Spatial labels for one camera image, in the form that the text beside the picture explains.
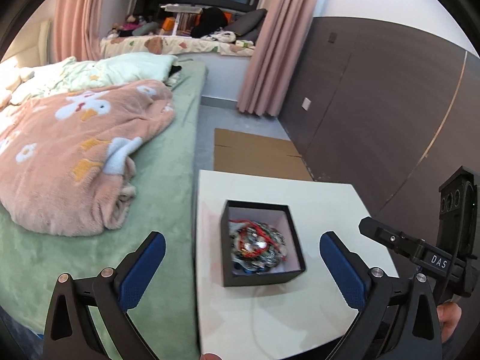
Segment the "gray cushion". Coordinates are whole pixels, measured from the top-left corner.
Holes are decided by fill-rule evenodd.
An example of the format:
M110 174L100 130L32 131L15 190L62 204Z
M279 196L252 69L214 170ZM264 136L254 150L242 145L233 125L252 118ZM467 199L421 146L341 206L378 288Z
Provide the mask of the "gray cushion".
M262 30L263 23L265 22L265 18L263 18L260 23L258 23L257 27L251 30L249 33L246 33L243 36L237 37L237 40L240 41L250 41L253 44L257 43L257 39L260 35L260 31Z
M158 28L158 23L155 23L152 21L151 23L147 23L136 30L133 30L131 33L133 36L143 36L143 35L148 35L151 32L155 32L155 30Z
M237 36L243 36L257 27L258 23L262 21L266 14L266 9L257 9L256 11L252 11L246 15L243 15L234 23L227 25L223 30L232 31L236 33Z

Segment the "light switch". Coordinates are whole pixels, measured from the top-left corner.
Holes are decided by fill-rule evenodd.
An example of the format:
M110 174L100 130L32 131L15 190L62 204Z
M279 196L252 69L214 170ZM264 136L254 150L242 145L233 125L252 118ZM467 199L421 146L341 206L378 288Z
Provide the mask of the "light switch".
M301 107L302 107L304 110L308 111L308 109L309 109L309 107L310 107L310 104L311 104L311 101L305 97L305 99L303 100L303 103L302 103Z
M337 40L337 34L335 32L330 33L330 36L328 37L328 42L335 43L336 40Z

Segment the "headboard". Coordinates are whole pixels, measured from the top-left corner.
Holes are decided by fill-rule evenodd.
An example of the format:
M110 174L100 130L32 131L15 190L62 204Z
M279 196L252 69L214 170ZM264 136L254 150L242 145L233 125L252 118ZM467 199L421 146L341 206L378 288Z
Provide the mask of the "headboard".
M15 37L3 59L15 57L19 68L44 66L49 63L50 21L27 23Z

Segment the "blue gripper pad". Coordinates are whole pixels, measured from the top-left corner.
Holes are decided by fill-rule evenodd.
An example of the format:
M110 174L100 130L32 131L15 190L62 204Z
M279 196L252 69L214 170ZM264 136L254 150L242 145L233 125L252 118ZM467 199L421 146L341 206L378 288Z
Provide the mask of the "blue gripper pad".
M150 280L165 257L165 250L165 237L158 233L120 285L118 304L123 312L137 307Z
M349 307L362 311L370 290L370 278L368 274L367 277L363 274L362 279L345 256L346 254L348 254L349 259L353 257L351 255L356 256L366 267L360 257L351 253L334 232L330 231L322 235L320 238L320 255L323 261Z

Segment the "dark gray wall panel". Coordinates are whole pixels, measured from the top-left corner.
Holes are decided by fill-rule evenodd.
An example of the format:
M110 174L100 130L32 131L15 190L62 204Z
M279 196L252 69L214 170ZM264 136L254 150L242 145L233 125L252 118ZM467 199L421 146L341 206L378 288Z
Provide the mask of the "dark gray wall panel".
M457 99L428 157L377 219L435 244L440 206L438 187L462 165L480 172L479 122L480 59L469 55ZM403 258L395 258L395 265L402 275L414 270L413 264ZM460 301L463 317L455 335L457 352L480 322L479 302L480 285L472 298Z
M370 213L378 213L438 129L464 55L415 28L362 19L345 74L304 155L314 177L353 184Z
M338 87L361 22L362 19L338 20L337 17L313 19L279 116L301 155L310 145ZM329 43L332 32L337 38ZM302 108L305 97L311 100L308 112Z

